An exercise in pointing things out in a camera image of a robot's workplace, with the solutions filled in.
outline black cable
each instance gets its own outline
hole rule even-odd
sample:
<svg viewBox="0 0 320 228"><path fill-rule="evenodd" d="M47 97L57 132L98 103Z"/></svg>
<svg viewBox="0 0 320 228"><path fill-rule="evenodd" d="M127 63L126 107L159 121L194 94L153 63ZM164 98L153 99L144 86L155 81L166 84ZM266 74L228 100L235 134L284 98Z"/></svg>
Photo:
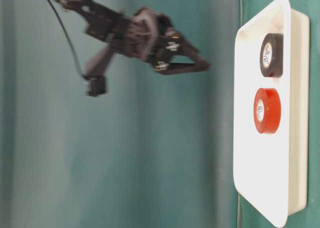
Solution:
<svg viewBox="0 0 320 228"><path fill-rule="evenodd" d="M88 79L83 74L83 72L81 70L81 65L80 65L80 62L79 62L79 58L78 58L77 52L76 52L75 47L74 47L74 45L73 45L73 43L72 43L72 41L70 39L70 36L69 36L68 32L66 30L66 27L63 24L58 12L57 12L56 8L54 7L54 5L52 4L51 0L47 0L47 1L48 1L49 5L51 6L55 16L57 17L57 19L58 19L58 21L59 21L59 23L60 23L60 25L62 27L62 30L64 32L64 35L65 35L65 37L66 37L66 39L67 39L67 41L69 43L69 46L70 46L70 49L71 49L71 52L72 52L72 56L73 56L73 60L74 60L74 64L75 64L75 69L76 69L77 73L79 74L79 76L81 76L84 80L87 81Z"/></svg>

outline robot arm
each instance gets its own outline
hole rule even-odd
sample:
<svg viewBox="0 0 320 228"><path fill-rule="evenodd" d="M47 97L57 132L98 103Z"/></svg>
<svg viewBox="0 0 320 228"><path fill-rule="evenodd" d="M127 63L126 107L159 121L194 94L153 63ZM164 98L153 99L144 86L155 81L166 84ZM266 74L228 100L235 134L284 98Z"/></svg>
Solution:
<svg viewBox="0 0 320 228"><path fill-rule="evenodd" d="M149 63L162 75L201 72L210 67L164 14L143 7L127 17L92 0L55 1L88 22L86 34L109 44L86 65L89 96L106 93L104 74L116 53ZM172 63L176 55L189 57L194 63Z"/></svg>

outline white tray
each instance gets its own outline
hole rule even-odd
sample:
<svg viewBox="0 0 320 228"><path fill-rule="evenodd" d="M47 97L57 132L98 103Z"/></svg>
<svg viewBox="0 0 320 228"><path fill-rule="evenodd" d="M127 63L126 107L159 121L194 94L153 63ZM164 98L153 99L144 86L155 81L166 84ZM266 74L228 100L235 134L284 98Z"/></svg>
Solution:
<svg viewBox="0 0 320 228"><path fill-rule="evenodd" d="M263 77L260 50L268 33L283 34L283 75ZM307 205L309 18L275 0L242 26L235 39L233 178L237 191L274 226ZM275 88L281 121L258 133L253 116L259 88Z"/></svg>

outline green wall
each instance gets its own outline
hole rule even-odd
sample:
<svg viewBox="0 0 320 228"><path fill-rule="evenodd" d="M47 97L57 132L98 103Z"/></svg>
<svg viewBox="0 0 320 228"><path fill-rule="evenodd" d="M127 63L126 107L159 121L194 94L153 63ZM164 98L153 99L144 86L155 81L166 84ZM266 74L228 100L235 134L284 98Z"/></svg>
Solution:
<svg viewBox="0 0 320 228"><path fill-rule="evenodd" d="M117 56L85 96L45 0L0 0L1 208L12 228L236 227L233 54L239 0L96 0L170 17L212 63L161 76ZM59 13L84 64L104 46Z"/></svg>

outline black tape roll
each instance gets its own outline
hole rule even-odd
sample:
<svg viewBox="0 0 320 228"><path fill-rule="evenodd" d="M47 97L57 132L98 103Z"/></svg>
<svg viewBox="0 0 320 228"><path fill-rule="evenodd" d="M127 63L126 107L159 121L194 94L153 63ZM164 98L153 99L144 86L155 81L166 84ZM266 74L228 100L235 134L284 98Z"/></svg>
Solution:
<svg viewBox="0 0 320 228"><path fill-rule="evenodd" d="M260 51L260 70L264 77L281 77L283 74L284 35L269 33Z"/></svg>

